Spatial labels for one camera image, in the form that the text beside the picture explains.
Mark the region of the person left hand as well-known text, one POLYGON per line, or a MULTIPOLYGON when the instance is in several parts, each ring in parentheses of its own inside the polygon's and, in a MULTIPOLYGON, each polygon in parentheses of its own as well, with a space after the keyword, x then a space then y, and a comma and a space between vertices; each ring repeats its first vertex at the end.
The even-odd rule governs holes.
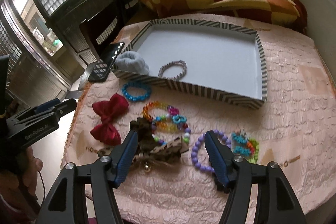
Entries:
POLYGON ((1 223, 32 223, 37 219, 38 173, 43 162, 28 147, 17 155, 1 157, 1 223))

